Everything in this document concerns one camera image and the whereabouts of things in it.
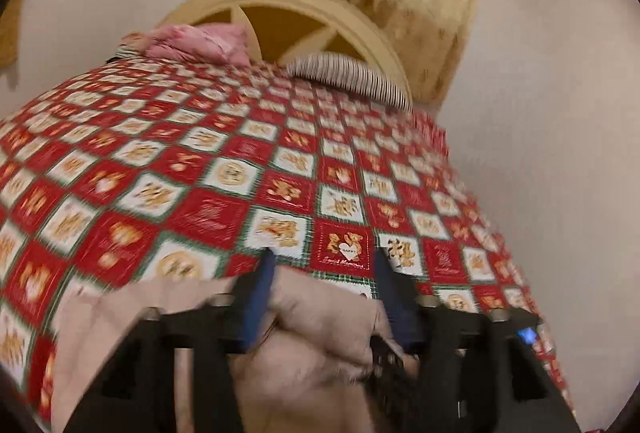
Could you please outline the beige quilted puffer jacket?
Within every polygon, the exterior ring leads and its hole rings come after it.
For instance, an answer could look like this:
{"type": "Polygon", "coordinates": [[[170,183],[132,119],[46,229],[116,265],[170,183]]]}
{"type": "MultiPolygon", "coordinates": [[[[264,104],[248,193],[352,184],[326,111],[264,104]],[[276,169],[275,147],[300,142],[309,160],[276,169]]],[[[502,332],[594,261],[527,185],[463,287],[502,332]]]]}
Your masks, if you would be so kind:
{"type": "MultiPolygon", "coordinates": [[[[232,279],[155,278],[140,283],[232,279]]],[[[63,309],[53,368],[51,425],[57,432],[65,432],[63,309]]],[[[364,386],[373,369],[374,335],[392,336],[380,303],[276,266],[258,341],[230,364],[241,432],[385,432],[364,386]]]]}

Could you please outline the red patchwork bear bedspread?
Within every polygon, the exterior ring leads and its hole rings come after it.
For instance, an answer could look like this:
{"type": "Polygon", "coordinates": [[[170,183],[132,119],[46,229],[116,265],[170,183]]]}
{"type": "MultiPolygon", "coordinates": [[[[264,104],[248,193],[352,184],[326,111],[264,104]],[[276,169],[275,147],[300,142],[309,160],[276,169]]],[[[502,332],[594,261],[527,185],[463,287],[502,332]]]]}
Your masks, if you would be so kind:
{"type": "Polygon", "coordinates": [[[1,123],[1,368],[44,427],[71,297],[249,271],[357,309],[372,253],[455,309],[533,309],[477,199],[406,114],[269,65],[129,58],[1,123]]]}

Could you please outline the striped pillow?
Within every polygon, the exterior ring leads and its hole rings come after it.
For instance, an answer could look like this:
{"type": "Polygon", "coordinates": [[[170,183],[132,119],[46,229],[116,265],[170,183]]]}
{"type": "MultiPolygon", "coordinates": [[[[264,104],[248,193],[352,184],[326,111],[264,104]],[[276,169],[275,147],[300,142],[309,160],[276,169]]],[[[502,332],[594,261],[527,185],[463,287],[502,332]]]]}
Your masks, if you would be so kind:
{"type": "Polygon", "coordinates": [[[396,82],[361,60],[347,55],[321,52],[297,57],[285,66],[289,76],[368,97],[377,103],[408,112],[410,95],[396,82]]]}

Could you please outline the cream arched wooden headboard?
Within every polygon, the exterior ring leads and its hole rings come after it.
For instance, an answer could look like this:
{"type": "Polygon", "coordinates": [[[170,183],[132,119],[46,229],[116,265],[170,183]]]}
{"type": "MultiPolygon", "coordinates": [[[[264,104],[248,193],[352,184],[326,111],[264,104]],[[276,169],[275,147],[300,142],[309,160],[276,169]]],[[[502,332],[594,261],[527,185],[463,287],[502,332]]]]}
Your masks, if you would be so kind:
{"type": "Polygon", "coordinates": [[[161,25],[232,23],[245,28],[251,60],[282,66],[300,56],[340,53],[392,80],[402,94],[410,86],[384,32],[346,0],[185,0],[161,25]]]}

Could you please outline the pink folded blanket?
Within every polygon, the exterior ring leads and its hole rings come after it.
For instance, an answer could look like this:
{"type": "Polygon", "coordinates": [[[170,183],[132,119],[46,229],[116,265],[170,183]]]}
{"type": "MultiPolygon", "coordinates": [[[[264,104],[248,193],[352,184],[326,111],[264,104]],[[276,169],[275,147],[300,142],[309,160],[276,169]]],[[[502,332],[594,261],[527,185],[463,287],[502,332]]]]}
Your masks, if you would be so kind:
{"type": "Polygon", "coordinates": [[[147,57],[179,63],[248,66],[246,29],[237,24],[163,25],[120,40],[116,57],[147,57]]]}

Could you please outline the yellow side curtain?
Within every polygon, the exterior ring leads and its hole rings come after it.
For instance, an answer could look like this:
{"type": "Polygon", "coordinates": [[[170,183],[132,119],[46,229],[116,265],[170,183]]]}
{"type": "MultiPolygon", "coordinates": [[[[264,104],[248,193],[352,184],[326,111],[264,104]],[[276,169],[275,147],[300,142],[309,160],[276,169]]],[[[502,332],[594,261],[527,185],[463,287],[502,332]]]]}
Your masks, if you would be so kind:
{"type": "Polygon", "coordinates": [[[23,0],[9,0],[0,18],[0,68],[17,61],[23,0]]]}

